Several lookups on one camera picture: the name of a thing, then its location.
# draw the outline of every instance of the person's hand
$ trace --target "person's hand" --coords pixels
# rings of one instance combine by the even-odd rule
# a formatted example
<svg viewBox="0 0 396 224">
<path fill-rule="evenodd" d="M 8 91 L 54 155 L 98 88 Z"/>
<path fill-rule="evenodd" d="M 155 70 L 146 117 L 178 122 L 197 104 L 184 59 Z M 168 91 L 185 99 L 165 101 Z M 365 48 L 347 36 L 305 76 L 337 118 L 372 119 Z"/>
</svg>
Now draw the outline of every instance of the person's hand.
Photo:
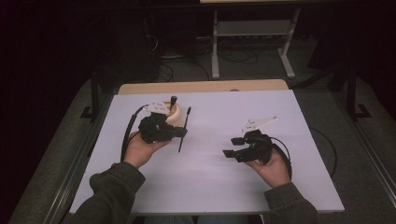
<svg viewBox="0 0 396 224">
<path fill-rule="evenodd" d="M 253 168 L 265 183 L 273 189 L 291 182 L 285 162 L 274 149 L 272 149 L 271 160 L 267 164 L 262 161 L 247 161 L 245 164 Z"/>
<path fill-rule="evenodd" d="M 131 163 L 136 169 L 146 164 L 154 152 L 166 146 L 170 142 L 166 141 L 148 144 L 143 141 L 140 133 L 131 133 L 130 136 L 132 139 L 128 143 L 124 161 Z"/>
</svg>

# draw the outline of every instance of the white object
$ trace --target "white object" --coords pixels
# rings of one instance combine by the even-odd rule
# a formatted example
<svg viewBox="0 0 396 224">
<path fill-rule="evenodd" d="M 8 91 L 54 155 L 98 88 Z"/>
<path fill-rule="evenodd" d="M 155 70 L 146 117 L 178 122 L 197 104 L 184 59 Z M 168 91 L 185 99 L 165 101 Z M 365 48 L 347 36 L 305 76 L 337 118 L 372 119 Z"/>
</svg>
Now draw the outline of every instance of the white object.
<svg viewBox="0 0 396 224">
<path fill-rule="evenodd" d="M 242 133 L 248 133 L 260 129 L 261 127 L 268 125 L 277 120 L 277 116 L 273 116 L 269 119 L 249 119 L 245 128 L 242 129 Z"/>
<path fill-rule="evenodd" d="M 183 123 L 183 116 L 181 114 L 181 108 L 178 104 L 174 104 L 174 108 L 175 113 L 171 114 L 167 119 L 166 119 L 166 123 L 173 125 L 175 127 L 183 127 L 184 123 Z"/>
<path fill-rule="evenodd" d="M 169 115 L 170 113 L 168 107 L 163 102 L 146 105 L 144 109 L 151 113 L 157 113 L 157 114 Z"/>
<path fill-rule="evenodd" d="M 92 196 L 90 177 L 120 161 L 130 111 L 147 102 L 170 99 L 172 95 L 175 94 L 114 96 L 71 213 Z M 222 150 L 233 148 L 230 139 L 240 134 L 240 124 L 246 118 L 273 115 L 279 120 L 276 125 L 266 126 L 265 133 L 288 147 L 293 183 L 320 213 L 344 210 L 293 91 L 178 93 L 177 100 L 183 102 L 184 111 L 188 106 L 192 108 L 183 150 L 177 153 L 179 141 L 173 139 L 139 168 L 147 180 L 136 194 L 133 214 L 198 216 L 268 211 L 263 193 L 270 187 L 244 163 L 225 158 Z M 136 121 L 145 116 L 139 114 Z"/>
</svg>

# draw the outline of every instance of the finger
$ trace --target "finger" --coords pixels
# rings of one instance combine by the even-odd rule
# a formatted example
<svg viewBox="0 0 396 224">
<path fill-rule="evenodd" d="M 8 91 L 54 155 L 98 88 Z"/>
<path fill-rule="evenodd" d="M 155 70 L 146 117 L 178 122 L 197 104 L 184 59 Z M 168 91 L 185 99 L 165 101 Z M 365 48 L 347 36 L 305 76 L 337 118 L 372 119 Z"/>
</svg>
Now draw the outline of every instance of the finger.
<svg viewBox="0 0 396 224">
<path fill-rule="evenodd" d="M 256 172 L 259 172 L 259 170 L 261 169 L 261 165 L 256 162 L 256 161 L 246 161 L 245 162 L 246 165 L 250 166 L 251 168 L 253 168 L 253 170 L 255 170 Z"/>
</svg>

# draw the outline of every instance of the metal stand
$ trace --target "metal stand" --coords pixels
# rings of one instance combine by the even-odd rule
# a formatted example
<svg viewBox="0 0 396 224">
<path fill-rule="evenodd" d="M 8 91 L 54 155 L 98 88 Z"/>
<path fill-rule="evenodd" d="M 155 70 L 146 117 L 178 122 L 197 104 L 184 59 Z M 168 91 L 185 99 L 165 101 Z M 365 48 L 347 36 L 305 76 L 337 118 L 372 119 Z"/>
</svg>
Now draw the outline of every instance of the metal stand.
<svg viewBox="0 0 396 224">
<path fill-rule="evenodd" d="M 90 106 L 85 106 L 82 111 L 82 119 L 91 119 L 94 122 L 99 113 L 99 84 L 96 79 L 96 71 L 93 71 L 91 76 L 91 98 L 92 98 L 92 112 L 90 113 Z"/>
<path fill-rule="evenodd" d="M 219 21 L 218 12 L 215 11 L 213 20 L 212 78 L 220 78 L 218 36 L 233 35 L 285 35 L 285 45 L 277 51 L 288 78 L 295 78 L 287 53 L 300 11 L 299 8 L 296 8 L 291 20 L 281 21 Z"/>
<path fill-rule="evenodd" d="M 349 116 L 356 120 L 358 118 L 370 118 L 371 115 L 364 105 L 358 105 L 360 113 L 355 111 L 356 100 L 356 71 L 353 65 L 350 66 L 349 79 L 347 81 L 346 111 Z"/>
</svg>

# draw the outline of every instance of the black device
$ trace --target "black device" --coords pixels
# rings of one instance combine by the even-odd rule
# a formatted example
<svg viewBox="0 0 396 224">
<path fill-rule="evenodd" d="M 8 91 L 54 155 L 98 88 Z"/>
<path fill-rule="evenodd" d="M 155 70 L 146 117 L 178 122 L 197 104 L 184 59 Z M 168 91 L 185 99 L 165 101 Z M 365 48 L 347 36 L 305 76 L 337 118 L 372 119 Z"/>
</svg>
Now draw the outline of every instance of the black device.
<svg viewBox="0 0 396 224">
<path fill-rule="evenodd" d="M 146 143 L 169 141 L 174 137 L 183 138 L 186 128 L 175 127 L 166 123 L 165 114 L 151 113 L 150 116 L 143 118 L 139 124 L 139 131 L 142 139 Z"/>
<path fill-rule="evenodd" d="M 177 97 L 172 96 L 171 107 L 176 103 L 176 100 Z M 139 114 L 139 112 L 142 111 L 142 109 L 145 106 L 149 106 L 149 105 L 140 106 L 136 110 L 136 112 L 134 112 L 134 114 L 132 114 L 131 116 L 131 119 L 128 123 L 128 127 L 125 131 L 125 135 L 122 141 L 121 156 L 120 156 L 121 161 L 124 160 L 128 143 L 134 137 L 134 136 L 130 137 L 130 134 L 132 127 L 134 126 L 134 121 L 137 118 L 137 114 Z M 138 126 L 143 141 L 150 144 L 153 142 L 169 141 L 174 137 L 183 138 L 186 135 L 187 129 L 185 127 L 180 128 L 170 125 L 166 123 L 166 119 L 167 116 L 165 114 L 153 113 L 153 112 L 151 112 L 150 116 L 143 118 Z"/>
<path fill-rule="evenodd" d="M 277 144 L 274 144 L 271 139 L 270 136 L 263 134 L 260 130 L 251 131 L 245 133 L 244 137 L 231 139 L 234 146 L 249 144 L 249 147 L 236 151 L 223 150 L 223 153 L 226 158 L 235 158 L 238 162 L 260 160 L 267 164 L 271 160 L 272 149 L 275 149 L 286 163 L 291 178 L 290 156 L 287 157 L 283 150 Z"/>
</svg>

